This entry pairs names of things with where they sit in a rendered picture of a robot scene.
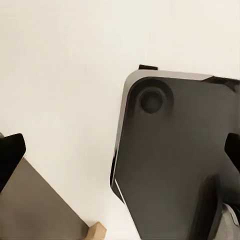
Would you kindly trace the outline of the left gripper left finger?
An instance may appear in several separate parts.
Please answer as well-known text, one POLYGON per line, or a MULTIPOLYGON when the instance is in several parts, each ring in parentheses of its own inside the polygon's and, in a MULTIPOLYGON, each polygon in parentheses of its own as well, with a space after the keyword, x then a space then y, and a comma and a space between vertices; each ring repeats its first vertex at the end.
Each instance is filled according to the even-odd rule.
POLYGON ((21 133, 0 138, 0 193, 24 157, 25 152, 25 140, 21 133))

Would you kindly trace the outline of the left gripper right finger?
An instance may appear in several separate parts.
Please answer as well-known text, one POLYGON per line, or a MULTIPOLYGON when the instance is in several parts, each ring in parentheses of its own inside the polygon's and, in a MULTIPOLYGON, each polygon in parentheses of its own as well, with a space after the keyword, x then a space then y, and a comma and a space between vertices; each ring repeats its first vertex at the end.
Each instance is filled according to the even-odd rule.
POLYGON ((240 172, 240 134, 229 133, 225 142, 224 151, 240 172))

